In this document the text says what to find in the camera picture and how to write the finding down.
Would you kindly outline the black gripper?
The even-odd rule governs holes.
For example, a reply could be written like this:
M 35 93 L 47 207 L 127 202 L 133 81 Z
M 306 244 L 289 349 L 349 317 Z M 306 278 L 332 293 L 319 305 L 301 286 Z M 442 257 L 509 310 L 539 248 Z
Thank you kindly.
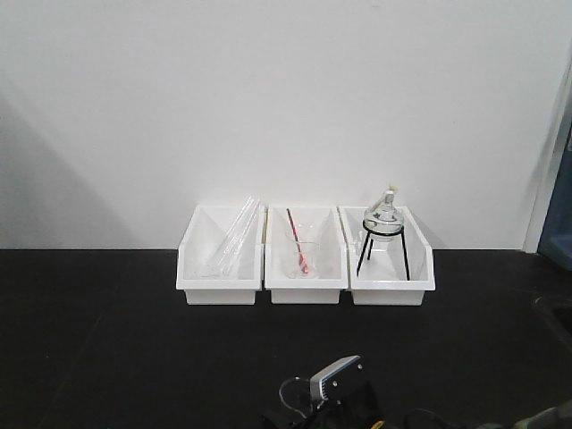
M 281 403 L 278 410 L 261 415 L 262 428 L 384 428 L 372 386 L 366 383 L 338 400 L 314 401 L 315 411 L 302 418 Z

